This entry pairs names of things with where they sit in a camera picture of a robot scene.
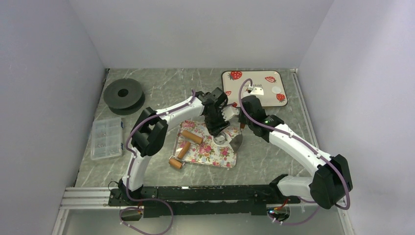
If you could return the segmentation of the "wooden handled dough scraper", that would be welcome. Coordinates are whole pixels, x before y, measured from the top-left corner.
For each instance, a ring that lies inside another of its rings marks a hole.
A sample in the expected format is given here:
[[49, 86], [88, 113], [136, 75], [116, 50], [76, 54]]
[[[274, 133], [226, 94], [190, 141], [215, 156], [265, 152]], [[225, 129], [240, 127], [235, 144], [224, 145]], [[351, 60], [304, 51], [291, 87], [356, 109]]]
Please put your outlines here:
[[230, 141], [230, 147], [232, 148], [234, 153], [238, 152], [240, 146], [243, 143], [243, 130], [245, 128], [245, 124], [239, 123], [238, 127], [239, 127], [238, 134], [234, 138], [232, 138], [232, 140]]

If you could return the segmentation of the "floral print tray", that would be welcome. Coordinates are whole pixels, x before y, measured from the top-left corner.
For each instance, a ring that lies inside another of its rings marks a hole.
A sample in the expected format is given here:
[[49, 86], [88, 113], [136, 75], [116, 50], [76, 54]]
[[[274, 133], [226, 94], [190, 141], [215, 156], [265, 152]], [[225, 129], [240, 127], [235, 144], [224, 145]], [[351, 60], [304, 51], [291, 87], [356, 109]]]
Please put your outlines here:
[[[183, 158], [184, 162], [226, 168], [233, 168], [236, 166], [237, 153], [234, 153], [230, 145], [224, 147], [216, 146], [213, 142], [213, 136], [209, 134], [203, 122], [185, 120], [180, 123], [172, 155], [177, 157], [181, 148], [184, 146], [184, 142], [187, 140], [180, 136], [181, 132], [184, 130], [203, 138], [201, 145], [195, 143], [191, 144], [189, 151]], [[231, 125], [224, 129], [221, 133], [228, 134], [232, 139], [238, 134], [238, 132], [239, 129], [236, 126]]]

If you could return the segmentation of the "wooden rolling pin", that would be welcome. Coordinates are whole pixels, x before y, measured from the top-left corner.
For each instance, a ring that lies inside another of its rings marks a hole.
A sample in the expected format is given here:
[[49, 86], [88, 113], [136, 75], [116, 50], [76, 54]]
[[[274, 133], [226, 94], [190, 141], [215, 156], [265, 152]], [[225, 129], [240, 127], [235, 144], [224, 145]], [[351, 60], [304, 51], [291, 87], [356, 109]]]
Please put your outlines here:
[[186, 155], [186, 153], [189, 151], [190, 146], [192, 143], [201, 145], [203, 142], [203, 138], [195, 135], [187, 130], [184, 130], [181, 132], [180, 136], [184, 137], [185, 139], [187, 139], [184, 142], [184, 146], [181, 148], [180, 152], [178, 153], [177, 157], [176, 156], [171, 156], [169, 158], [169, 164], [171, 167], [175, 168], [175, 169], [182, 169], [184, 166], [184, 161], [183, 158]]

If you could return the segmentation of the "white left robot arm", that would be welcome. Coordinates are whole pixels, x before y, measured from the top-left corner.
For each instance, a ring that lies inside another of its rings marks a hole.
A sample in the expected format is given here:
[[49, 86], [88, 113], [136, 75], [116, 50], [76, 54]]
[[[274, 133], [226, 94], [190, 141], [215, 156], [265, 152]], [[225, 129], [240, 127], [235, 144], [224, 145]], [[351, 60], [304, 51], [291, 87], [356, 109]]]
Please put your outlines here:
[[125, 144], [131, 158], [125, 175], [119, 181], [121, 199], [129, 206], [140, 201], [145, 171], [151, 157], [162, 149], [167, 131], [171, 128], [199, 116], [205, 118], [205, 126], [213, 137], [228, 127], [230, 123], [222, 114], [227, 101], [225, 92], [215, 88], [207, 93], [192, 91], [189, 98], [165, 109], [145, 108]]

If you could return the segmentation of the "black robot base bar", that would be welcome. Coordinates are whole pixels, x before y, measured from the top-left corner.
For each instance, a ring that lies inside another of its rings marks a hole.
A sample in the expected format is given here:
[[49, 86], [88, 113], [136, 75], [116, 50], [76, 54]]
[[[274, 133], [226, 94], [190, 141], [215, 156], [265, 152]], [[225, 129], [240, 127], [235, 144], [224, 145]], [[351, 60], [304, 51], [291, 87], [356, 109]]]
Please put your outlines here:
[[174, 215], [237, 214], [266, 215], [279, 205], [298, 204], [295, 196], [283, 196], [270, 185], [230, 186], [144, 186], [131, 197], [144, 199], [132, 201], [120, 186], [110, 190], [110, 207], [142, 206], [145, 218]]

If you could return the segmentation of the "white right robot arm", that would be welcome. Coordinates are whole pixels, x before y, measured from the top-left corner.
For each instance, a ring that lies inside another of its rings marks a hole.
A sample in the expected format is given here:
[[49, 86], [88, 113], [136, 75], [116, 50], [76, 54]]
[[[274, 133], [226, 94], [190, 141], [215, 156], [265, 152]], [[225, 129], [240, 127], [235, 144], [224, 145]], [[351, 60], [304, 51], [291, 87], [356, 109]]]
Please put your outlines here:
[[267, 115], [259, 98], [249, 95], [239, 98], [242, 111], [239, 121], [249, 126], [255, 135], [284, 150], [298, 161], [310, 177], [281, 176], [270, 189], [270, 198], [282, 203], [288, 196], [312, 201], [324, 209], [336, 206], [348, 210], [353, 189], [347, 159], [338, 154], [332, 156], [311, 145], [297, 135], [275, 115]]

